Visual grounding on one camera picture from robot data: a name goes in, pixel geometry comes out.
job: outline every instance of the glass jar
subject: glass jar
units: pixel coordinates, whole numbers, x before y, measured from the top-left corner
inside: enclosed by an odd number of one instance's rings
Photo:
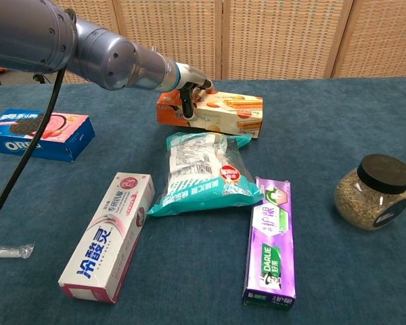
[[[343,219],[364,230],[377,230],[406,208],[406,164],[370,154],[336,187],[335,203]]]

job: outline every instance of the biscuit box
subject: biscuit box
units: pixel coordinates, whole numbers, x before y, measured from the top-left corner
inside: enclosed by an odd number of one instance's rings
[[[66,295],[117,302],[154,194],[150,175],[116,174],[60,276]]]
[[[0,152],[23,155],[44,112],[6,110],[0,114]],[[32,157],[74,161],[95,136],[89,116],[54,112]]]
[[[163,93],[156,104],[158,122],[180,127],[196,127],[232,135],[258,138],[263,121],[261,97],[199,90],[193,94],[195,118],[183,117],[179,91]]]
[[[263,200],[253,207],[244,304],[289,309],[296,300],[289,181],[256,178]]]

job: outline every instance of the blue oreo box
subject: blue oreo box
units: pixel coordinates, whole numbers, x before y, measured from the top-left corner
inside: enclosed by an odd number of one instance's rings
[[[0,114],[0,152],[23,155],[44,112],[6,110]],[[95,137],[88,115],[53,112],[32,157],[74,161]]]

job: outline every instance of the table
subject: table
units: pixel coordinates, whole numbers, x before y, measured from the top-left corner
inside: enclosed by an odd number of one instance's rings
[[[297,300],[241,304],[250,207],[149,218],[118,303],[66,297],[58,278],[114,174],[166,181],[158,94],[63,85],[57,112],[89,114],[96,136],[75,162],[33,158],[0,214],[0,324],[406,324],[406,210],[378,232],[343,221],[338,181],[372,152],[406,162],[406,78],[216,81],[262,96],[261,137],[241,150],[254,176],[292,182]],[[0,112],[44,110],[51,85],[0,86]],[[0,154],[0,191],[19,157]]]

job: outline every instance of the orange biscuit box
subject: orange biscuit box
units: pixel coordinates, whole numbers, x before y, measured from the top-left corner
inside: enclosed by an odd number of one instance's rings
[[[194,117],[183,117],[179,91],[163,93],[156,104],[158,122],[196,127],[226,134],[249,134],[258,138],[263,122],[263,99],[251,95],[197,90],[193,94]]]

